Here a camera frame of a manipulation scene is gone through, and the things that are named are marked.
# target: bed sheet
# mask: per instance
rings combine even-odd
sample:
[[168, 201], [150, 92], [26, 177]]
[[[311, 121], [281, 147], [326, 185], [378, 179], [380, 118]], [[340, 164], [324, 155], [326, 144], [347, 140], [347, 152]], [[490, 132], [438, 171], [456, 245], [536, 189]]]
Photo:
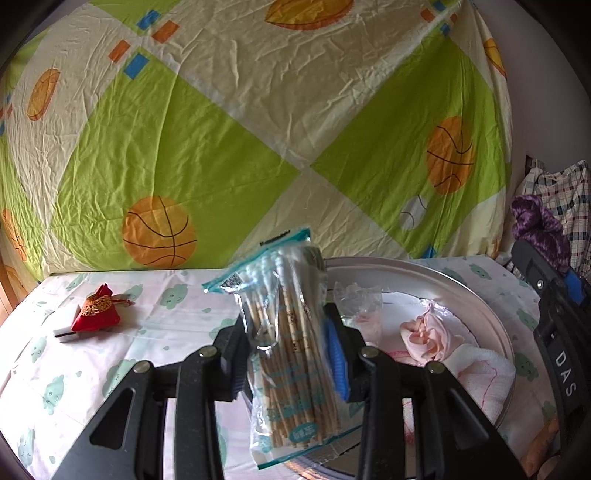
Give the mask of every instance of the bed sheet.
[[30, 290], [293, 225], [327, 256], [491, 254], [505, 77], [467, 0], [92, 0], [0, 79], [2, 256]]
[[[515, 392], [499, 430], [521, 456], [555, 411], [550, 383], [532, 338], [537, 295], [488, 257], [421, 261], [465, 283], [504, 323], [517, 363]], [[156, 366], [181, 361], [218, 330], [231, 325], [238, 309], [229, 296], [204, 294], [201, 283], [215, 270], [131, 271], [63, 274], [46, 279], [0, 328], [0, 430], [38, 480], [51, 478], [88, 420], [135, 361]], [[98, 285], [132, 295], [119, 307], [121, 324], [108, 332], [59, 343], [45, 324], [53, 310], [81, 303]], [[249, 415], [239, 398], [216, 405], [226, 478], [293, 479], [285, 465], [257, 471], [248, 451]], [[173, 478], [172, 419], [167, 412], [164, 477]]]

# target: qr code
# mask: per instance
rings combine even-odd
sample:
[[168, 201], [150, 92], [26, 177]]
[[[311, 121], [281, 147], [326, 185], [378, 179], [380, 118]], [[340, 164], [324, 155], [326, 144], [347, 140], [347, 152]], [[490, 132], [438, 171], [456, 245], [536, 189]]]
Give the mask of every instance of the qr code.
[[226, 291], [233, 291], [240, 285], [242, 285], [242, 279], [237, 273], [233, 273], [224, 283], [222, 283], [221, 288]]

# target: plaid cloth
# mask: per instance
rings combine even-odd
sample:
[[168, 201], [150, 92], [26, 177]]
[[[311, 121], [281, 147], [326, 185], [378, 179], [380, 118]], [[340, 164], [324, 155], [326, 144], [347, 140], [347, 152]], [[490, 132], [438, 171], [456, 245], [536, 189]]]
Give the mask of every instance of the plaid cloth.
[[[591, 281], [591, 246], [589, 245], [591, 196], [587, 162], [581, 160], [559, 173], [547, 173], [541, 168], [541, 162], [533, 159], [531, 170], [515, 192], [515, 195], [525, 194], [541, 197], [542, 204], [560, 220], [564, 233], [570, 241], [570, 266], [578, 275]], [[517, 276], [521, 276], [513, 266], [513, 262], [509, 262], [506, 268]]]

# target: white towel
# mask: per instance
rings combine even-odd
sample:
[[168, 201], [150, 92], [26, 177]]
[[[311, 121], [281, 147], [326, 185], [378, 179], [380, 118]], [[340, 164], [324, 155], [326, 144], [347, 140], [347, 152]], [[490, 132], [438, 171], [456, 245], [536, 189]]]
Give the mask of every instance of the white towel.
[[[492, 424], [495, 424], [511, 391], [515, 366], [492, 350], [464, 343], [442, 362], [466, 389]], [[404, 433], [414, 443], [413, 411], [410, 399], [404, 400]]]

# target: purple fabric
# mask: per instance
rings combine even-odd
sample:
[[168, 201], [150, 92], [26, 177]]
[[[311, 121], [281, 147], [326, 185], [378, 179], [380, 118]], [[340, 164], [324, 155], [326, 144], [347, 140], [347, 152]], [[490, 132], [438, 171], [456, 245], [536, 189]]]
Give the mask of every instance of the purple fabric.
[[517, 223], [513, 226], [515, 240], [531, 243], [540, 255], [558, 272], [566, 275], [570, 268], [570, 243], [562, 234], [562, 225], [542, 205], [537, 195], [519, 195], [511, 202]]

